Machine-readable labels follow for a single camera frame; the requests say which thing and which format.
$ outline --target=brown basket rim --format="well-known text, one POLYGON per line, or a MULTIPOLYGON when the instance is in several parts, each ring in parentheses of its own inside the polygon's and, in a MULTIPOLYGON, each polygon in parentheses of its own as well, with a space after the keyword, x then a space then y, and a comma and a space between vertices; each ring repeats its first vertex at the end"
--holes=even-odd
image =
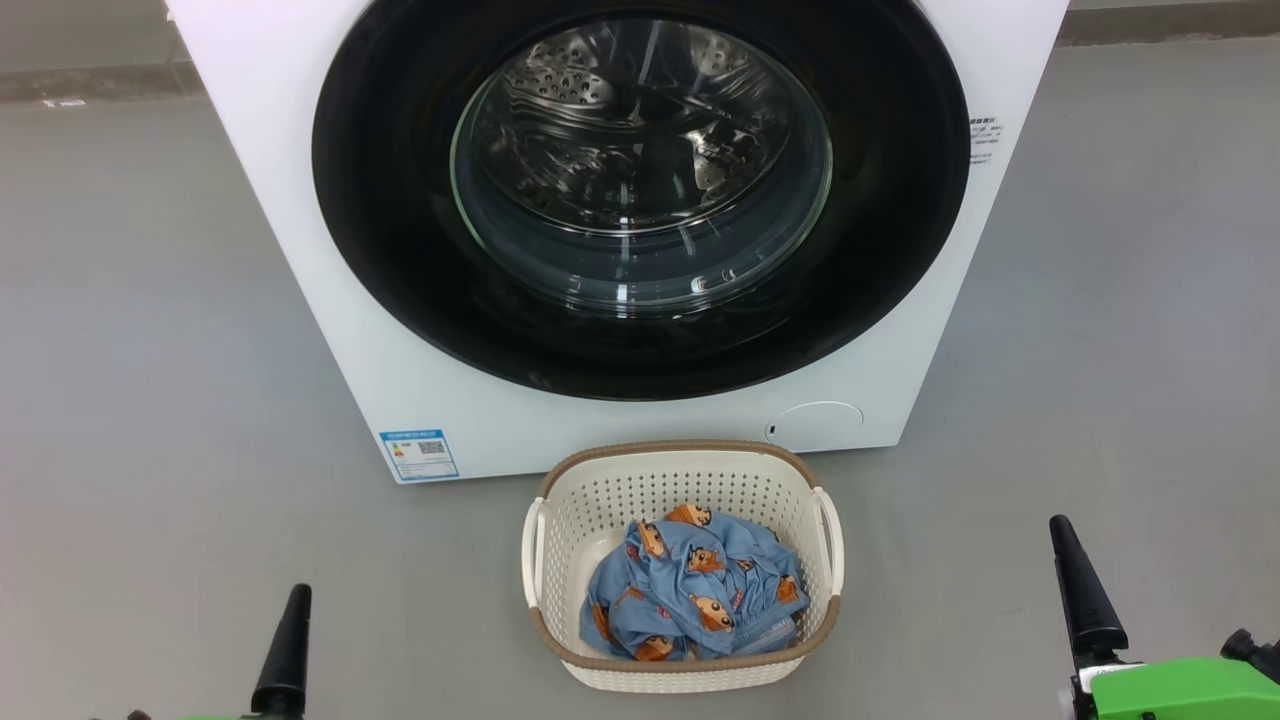
MULTIPOLYGON (((547 474, 547 479, 543 480, 541 487, 538 491, 538 497, 545 498, 550 492, 552 487, 556 484, 561 477, 568 471, 570 468, 586 462, 588 460, 598 460, 602 457, 616 457, 618 455, 635 455, 643 452, 671 452, 681 450, 723 450, 733 452, 758 452, 763 455, 772 455, 778 457, 792 468, 795 468, 809 483, 810 488, 820 487, 818 479, 813 470, 800 460, 795 454, 787 452, 786 450, 764 442, 753 441, 736 441, 736 439, 676 439, 676 441, 653 441, 653 442, 630 442, 622 445, 607 445, 604 447, 593 447, 590 450, 584 450, 566 457, 559 465, 552 469, 547 474)), ((547 620, 543 618, 543 611, 540 607, 534 606, 529 609, 530 619, 534 624, 534 632, 538 637, 543 639, 556 657, 559 657, 563 662, 573 665, 576 667, 582 667, 584 670, 603 670, 608 673, 648 673, 657 675, 671 675, 671 674, 686 674, 686 673, 717 673, 724 670, 745 670, 748 667, 760 667, 764 665, 777 665, 782 662, 791 662, 794 660, 800 660, 809 655, 819 644, 822 644, 831 630, 836 626, 836 618, 840 615, 840 596, 832 594, 831 600, 827 601, 827 614, 822 619, 822 624, 814 630, 804 642, 795 647, 788 647, 786 650, 778 650, 774 652, 767 652, 764 655, 753 655, 749 657, 719 657, 716 660, 691 660, 687 662, 639 662, 635 660, 600 660, 596 657, 586 657, 585 655, 579 655, 570 648, 561 644, 559 641, 552 635, 550 629, 547 626, 547 620)))

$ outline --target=blue and white sticker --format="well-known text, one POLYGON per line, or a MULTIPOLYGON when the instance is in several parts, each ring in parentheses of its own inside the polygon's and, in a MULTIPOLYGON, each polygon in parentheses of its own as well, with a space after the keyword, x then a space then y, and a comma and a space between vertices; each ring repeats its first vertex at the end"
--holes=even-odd
POLYGON ((425 483, 458 477, 444 430, 378 433, 402 483, 425 483))

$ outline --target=laundry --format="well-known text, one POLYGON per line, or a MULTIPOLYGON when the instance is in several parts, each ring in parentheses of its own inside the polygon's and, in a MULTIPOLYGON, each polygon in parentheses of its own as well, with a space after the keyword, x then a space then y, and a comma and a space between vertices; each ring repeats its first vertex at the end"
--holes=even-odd
POLYGON ((686 503, 627 527, 591 577, 580 634, 641 661, 758 655, 787 647, 808 605, 796 555, 772 530, 686 503))

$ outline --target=white washing machine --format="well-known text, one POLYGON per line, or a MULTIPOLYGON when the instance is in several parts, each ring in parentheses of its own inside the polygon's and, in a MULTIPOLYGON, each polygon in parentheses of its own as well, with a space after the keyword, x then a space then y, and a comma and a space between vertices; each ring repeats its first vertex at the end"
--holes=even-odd
POLYGON ((398 482, 895 445, 1066 0, 169 0, 398 482))

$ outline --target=floor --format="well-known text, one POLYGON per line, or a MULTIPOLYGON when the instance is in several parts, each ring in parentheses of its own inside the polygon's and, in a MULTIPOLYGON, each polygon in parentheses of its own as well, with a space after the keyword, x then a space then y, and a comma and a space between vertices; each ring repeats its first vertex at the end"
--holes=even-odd
MULTIPOLYGON (((1132 659, 1280 635, 1280 42, 1056 51, 902 438, 814 456, 833 637, 689 716, 1056 717, 1066 512, 1132 659)), ((0 114, 0 696, 234 716, 292 583, 310 716, 612 717, 529 628, 536 480, 396 487, 207 104, 0 114)))

